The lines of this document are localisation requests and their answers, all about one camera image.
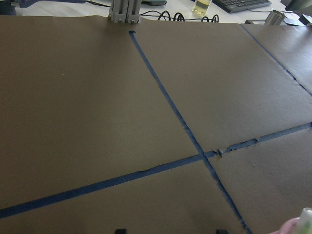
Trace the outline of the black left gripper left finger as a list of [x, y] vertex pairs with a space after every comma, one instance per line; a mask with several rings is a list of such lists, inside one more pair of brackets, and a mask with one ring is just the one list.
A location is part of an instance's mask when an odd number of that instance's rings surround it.
[[114, 234], [127, 234], [127, 229], [116, 229]]

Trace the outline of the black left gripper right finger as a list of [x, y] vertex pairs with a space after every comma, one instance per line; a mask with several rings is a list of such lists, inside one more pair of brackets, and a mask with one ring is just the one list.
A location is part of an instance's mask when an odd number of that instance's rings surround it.
[[225, 229], [217, 229], [215, 233], [216, 234], [227, 234], [227, 230], [225, 230]]

